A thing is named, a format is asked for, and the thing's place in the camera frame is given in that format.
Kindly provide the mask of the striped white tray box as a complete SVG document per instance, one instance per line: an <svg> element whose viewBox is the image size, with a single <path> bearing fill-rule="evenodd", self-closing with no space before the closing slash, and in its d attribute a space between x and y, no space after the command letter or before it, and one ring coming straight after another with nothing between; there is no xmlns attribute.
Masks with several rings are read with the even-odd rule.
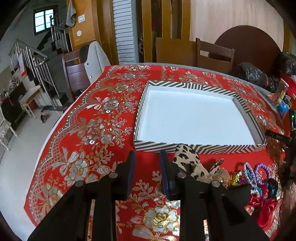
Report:
<svg viewBox="0 0 296 241"><path fill-rule="evenodd" d="M234 91L196 83L149 81L135 120L138 151L174 152L186 144L199 154L263 150L265 135L243 98Z"/></svg>

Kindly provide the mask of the small white side table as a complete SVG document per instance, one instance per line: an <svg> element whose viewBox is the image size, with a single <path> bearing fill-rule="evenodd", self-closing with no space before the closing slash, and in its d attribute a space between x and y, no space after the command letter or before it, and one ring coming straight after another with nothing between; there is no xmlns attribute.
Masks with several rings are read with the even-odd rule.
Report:
<svg viewBox="0 0 296 241"><path fill-rule="evenodd" d="M34 100L36 96L40 96L44 103L45 100L42 96L42 88L40 85L31 87L28 92L25 93L25 95L19 100L20 105L24 110L27 112L29 116L33 116L36 119L36 116L34 115L34 112L30 108L30 103Z"/></svg>

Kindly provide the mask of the window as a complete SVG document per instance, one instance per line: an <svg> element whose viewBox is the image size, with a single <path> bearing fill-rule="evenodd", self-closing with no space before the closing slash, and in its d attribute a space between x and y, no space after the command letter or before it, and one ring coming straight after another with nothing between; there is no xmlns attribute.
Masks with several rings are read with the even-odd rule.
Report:
<svg viewBox="0 0 296 241"><path fill-rule="evenodd" d="M34 10L34 34L38 35L49 30L55 24L54 16L57 13L57 6L46 6Z"/></svg>

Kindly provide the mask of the black plastic bag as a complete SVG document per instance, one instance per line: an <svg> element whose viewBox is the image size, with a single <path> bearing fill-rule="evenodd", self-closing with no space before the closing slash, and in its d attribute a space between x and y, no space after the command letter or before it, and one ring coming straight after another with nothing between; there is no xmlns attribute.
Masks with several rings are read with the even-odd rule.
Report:
<svg viewBox="0 0 296 241"><path fill-rule="evenodd" d="M238 65L239 77L245 81L257 85L271 93L275 93L278 87L278 78L268 76L259 68L249 62Z"/></svg>

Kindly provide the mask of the wooden chair behind table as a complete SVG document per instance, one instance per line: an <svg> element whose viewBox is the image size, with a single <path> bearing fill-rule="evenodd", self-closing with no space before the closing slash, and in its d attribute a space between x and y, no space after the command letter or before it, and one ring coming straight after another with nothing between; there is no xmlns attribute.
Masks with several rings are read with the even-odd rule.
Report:
<svg viewBox="0 0 296 241"><path fill-rule="evenodd" d="M201 41L196 38L197 67L229 73L233 67L234 49Z"/></svg>

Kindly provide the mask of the clear jar with label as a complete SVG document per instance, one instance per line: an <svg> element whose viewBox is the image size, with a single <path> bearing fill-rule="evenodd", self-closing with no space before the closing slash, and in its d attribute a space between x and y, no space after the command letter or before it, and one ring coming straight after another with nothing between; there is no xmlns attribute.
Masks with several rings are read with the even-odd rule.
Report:
<svg viewBox="0 0 296 241"><path fill-rule="evenodd" d="M277 90L273 96L273 100L276 104L280 104L282 102L282 99L285 96L288 88L289 85L281 78Z"/></svg>

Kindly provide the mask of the dark chair with jacket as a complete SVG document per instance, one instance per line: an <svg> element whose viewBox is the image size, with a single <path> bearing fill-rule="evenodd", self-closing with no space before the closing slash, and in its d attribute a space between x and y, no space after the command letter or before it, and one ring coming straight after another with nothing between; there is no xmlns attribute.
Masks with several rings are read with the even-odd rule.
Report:
<svg viewBox="0 0 296 241"><path fill-rule="evenodd" d="M87 89L90 86L90 81L84 63L81 62L79 50L63 53L61 57L70 99L75 101L75 93Z"/></svg>

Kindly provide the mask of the white ornate chair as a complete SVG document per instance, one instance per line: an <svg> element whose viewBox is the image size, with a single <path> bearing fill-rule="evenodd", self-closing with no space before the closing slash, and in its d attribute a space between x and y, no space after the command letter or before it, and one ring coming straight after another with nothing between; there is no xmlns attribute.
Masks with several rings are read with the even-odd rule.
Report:
<svg viewBox="0 0 296 241"><path fill-rule="evenodd" d="M8 130L10 130L16 138L18 137L18 135L16 131L12 128L11 123L7 121L6 118L4 117L4 114L1 108L0 108L0 112L1 112L1 126L0 126L1 144L5 147L6 150L9 151L10 150L8 148L9 141L6 139L6 134L8 133Z"/></svg>

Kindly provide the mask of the red floral tablecloth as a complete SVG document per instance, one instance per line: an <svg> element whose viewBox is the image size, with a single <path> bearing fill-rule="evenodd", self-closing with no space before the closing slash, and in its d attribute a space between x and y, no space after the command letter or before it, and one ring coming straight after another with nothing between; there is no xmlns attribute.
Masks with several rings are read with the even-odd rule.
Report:
<svg viewBox="0 0 296 241"><path fill-rule="evenodd" d="M76 99L55 124L39 154L24 209L38 225L76 182L94 182L115 171L133 149L140 96L149 80L214 86L239 93L263 131L288 134L288 121L250 84L208 70L158 65L116 65ZM139 152L132 193L117 201L119 240L178 240L180 202L160 191L158 154Z"/></svg>

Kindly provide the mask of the white jacket on chair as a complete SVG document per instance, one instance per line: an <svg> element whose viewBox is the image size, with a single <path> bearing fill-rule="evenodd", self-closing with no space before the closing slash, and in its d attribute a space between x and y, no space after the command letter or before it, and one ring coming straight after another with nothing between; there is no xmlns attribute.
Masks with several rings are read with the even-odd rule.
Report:
<svg viewBox="0 0 296 241"><path fill-rule="evenodd" d="M102 75L106 66L111 65L107 55L97 41L82 46L79 54L90 84Z"/></svg>

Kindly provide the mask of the leopard print bow clip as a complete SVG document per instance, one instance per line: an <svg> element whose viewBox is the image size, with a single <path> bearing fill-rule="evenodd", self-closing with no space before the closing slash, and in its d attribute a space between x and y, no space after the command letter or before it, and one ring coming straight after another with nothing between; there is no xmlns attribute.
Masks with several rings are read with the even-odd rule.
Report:
<svg viewBox="0 0 296 241"><path fill-rule="evenodd" d="M185 144L178 144L176 146L172 162L177 164L182 172L186 172L200 182L210 183L218 181L222 185L226 185L230 181L229 172L225 168L220 167L224 162L223 158L219 159L207 170L202 165L199 155Z"/></svg>

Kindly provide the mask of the round dark wooden tabletop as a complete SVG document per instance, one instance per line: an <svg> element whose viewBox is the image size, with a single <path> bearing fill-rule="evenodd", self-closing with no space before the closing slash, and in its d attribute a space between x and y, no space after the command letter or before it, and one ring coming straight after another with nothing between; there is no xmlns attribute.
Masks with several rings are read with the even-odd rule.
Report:
<svg viewBox="0 0 296 241"><path fill-rule="evenodd" d="M233 67L230 75L239 76L239 64L248 62L266 74L273 71L274 60L281 54L280 48L263 30L240 25L225 31L216 41L216 45L234 49Z"/></svg>

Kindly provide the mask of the red satin bow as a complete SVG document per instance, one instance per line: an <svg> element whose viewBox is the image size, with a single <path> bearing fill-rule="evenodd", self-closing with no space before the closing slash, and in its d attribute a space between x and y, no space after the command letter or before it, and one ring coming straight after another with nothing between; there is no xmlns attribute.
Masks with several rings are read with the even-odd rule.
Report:
<svg viewBox="0 0 296 241"><path fill-rule="evenodd" d="M261 229L264 229L268 226L269 219L277 205L278 201L274 198L264 199L263 197L251 195L247 207L254 209L251 217Z"/></svg>

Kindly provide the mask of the metal stair railing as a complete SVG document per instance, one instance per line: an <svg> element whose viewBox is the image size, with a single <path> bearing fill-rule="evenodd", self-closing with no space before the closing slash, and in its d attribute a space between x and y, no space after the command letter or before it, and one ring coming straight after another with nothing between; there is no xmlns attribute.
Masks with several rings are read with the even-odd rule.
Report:
<svg viewBox="0 0 296 241"><path fill-rule="evenodd" d="M64 74L62 55L71 50L69 32L51 25L38 47L33 47L17 39L9 52L13 70L23 64L25 74L43 92L54 108L64 108L69 104L69 91Z"/></svg>

